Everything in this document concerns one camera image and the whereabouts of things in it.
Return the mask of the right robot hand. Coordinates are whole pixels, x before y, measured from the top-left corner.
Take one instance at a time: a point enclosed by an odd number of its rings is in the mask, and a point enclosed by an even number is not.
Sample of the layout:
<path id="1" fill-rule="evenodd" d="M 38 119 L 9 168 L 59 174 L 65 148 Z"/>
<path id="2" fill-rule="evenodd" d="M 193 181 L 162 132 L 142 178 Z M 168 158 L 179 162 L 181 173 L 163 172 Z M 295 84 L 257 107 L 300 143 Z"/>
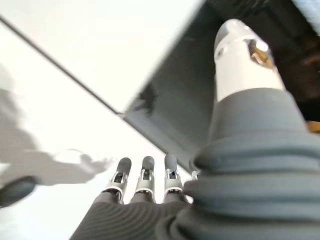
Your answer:
<path id="1" fill-rule="evenodd" d="M 94 200 L 73 240 L 317 240 L 320 138 L 286 90 L 269 46 L 245 23 L 227 20 L 214 42 L 215 103 L 208 144 L 181 183 L 165 157 L 162 204 L 153 201 L 146 159 L 122 204 L 129 159 Z"/>

